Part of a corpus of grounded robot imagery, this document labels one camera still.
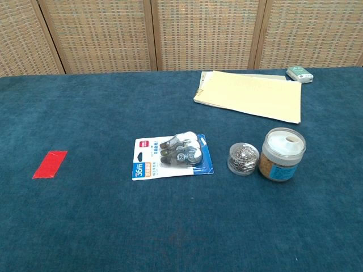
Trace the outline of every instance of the plastic packaging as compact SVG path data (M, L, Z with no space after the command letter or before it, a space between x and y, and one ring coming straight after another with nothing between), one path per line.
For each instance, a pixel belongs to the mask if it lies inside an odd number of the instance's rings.
M254 172L260 154L249 143L235 143L229 149L228 168L235 174L247 176Z
M292 129L269 131L262 145L259 169L266 178L283 182L292 178L306 150L304 137Z

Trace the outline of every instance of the table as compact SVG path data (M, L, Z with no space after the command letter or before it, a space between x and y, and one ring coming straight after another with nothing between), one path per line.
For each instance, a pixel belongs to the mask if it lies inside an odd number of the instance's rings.
M299 125L194 103L200 71L1 78L0 271L362 271L363 69L308 71ZM307 142L292 180L229 171L280 126ZM136 138L188 130L213 175L131 180Z

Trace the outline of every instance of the wicker screen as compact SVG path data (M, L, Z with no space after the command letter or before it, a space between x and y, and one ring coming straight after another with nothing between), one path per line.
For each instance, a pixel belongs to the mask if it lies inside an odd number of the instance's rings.
M246 69L258 0L152 0L159 70Z
M156 69L149 1L39 2L67 73L148 71L153 62Z
M35 0L0 1L0 77L64 73L46 31Z
M358 64L363 51L362 0L278 0L270 9L265 12L267 31L256 68Z

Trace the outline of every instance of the paper stack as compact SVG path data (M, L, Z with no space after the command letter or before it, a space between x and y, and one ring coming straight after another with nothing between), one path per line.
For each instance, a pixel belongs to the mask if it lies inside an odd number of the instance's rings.
M300 123L300 82L284 76L208 73L202 75L195 102Z

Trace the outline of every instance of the correction tape package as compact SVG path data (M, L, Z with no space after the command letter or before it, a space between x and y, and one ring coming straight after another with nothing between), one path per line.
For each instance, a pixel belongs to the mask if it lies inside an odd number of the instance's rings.
M203 134L188 131L175 136L135 140L132 180L213 173Z

